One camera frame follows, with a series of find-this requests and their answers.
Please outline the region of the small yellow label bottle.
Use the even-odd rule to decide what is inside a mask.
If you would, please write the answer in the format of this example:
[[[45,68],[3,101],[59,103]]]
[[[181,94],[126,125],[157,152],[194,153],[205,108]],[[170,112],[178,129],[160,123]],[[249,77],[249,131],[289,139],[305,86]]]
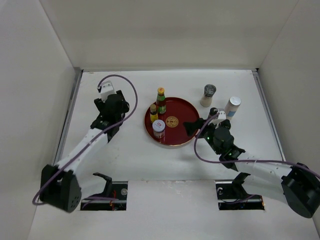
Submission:
[[[158,120],[158,111],[157,106],[155,104],[151,104],[149,107],[149,117],[150,122],[153,123],[154,121]]]

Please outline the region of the green label sauce bottle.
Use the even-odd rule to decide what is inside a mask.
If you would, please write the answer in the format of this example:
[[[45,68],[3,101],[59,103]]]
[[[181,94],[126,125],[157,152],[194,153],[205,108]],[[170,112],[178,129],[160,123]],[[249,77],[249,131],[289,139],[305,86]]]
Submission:
[[[166,104],[165,89],[163,87],[159,87],[157,89],[156,97],[156,106],[159,114],[164,114],[166,112]]]

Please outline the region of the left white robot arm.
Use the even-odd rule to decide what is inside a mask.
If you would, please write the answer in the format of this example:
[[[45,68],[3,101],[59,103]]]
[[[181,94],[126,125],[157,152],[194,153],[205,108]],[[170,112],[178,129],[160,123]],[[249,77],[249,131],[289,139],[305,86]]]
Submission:
[[[84,138],[68,156],[55,165],[46,165],[41,172],[39,200],[67,213],[73,212],[81,200],[117,201],[111,177],[94,172],[84,180],[81,175],[95,153],[118,133],[130,105],[121,90],[109,91],[107,97],[95,99],[94,104],[99,114]]]

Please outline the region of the white blue cylinder shaker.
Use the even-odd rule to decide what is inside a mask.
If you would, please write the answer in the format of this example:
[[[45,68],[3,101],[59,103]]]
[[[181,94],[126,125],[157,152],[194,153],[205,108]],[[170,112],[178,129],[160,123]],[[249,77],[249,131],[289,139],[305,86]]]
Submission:
[[[231,96],[224,108],[227,120],[231,120],[241,105],[241,98],[238,96]]]

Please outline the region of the grey cap salt grinder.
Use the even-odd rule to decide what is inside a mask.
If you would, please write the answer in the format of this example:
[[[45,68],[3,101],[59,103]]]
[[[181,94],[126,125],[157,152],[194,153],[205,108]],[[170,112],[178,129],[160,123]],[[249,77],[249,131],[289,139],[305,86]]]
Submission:
[[[216,93],[217,88],[213,84],[207,84],[204,86],[203,96],[200,100],[200,104],[203,107],[209,107],[212,104],[213,95]]]

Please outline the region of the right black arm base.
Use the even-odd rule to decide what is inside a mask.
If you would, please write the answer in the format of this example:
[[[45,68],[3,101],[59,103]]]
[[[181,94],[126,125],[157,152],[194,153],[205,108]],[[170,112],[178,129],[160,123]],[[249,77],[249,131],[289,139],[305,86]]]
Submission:
[[[239,173],[233,180],[215,182],[218,208],[220,211],[265,210],[262,196],[248,194],[242,184],[247,173]]]

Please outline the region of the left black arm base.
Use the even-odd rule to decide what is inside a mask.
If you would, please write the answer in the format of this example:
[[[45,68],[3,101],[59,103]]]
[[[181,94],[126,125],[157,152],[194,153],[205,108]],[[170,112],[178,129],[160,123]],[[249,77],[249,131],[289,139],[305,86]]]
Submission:
[[[125,211],[127,209],[128,182],[113,181],[102,173],[84,184],[81,211]]]

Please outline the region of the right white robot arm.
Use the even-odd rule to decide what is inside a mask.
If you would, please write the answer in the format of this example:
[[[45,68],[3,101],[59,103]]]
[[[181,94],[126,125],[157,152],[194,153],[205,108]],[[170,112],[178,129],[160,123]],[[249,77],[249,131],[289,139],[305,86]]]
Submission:
[[[184,122],[187,135],[204,139],[216,155],[216,164],[238,173],[232,192],[238,198],[260,195],[287,204],[295,213],[312,218],[320,206],[320,176],[302,163],[259,160],[234,144],[228,119],[214,124],[199,118]]]

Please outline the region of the silver lid spice jar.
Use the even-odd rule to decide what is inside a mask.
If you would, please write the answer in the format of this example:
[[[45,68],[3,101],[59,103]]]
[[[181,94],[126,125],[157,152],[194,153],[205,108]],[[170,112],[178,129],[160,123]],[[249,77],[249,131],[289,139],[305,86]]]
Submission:
[[[165,136],[166,124],[163,120],[157,119],[152,123],[153,135],[157,139],[161,139]]]

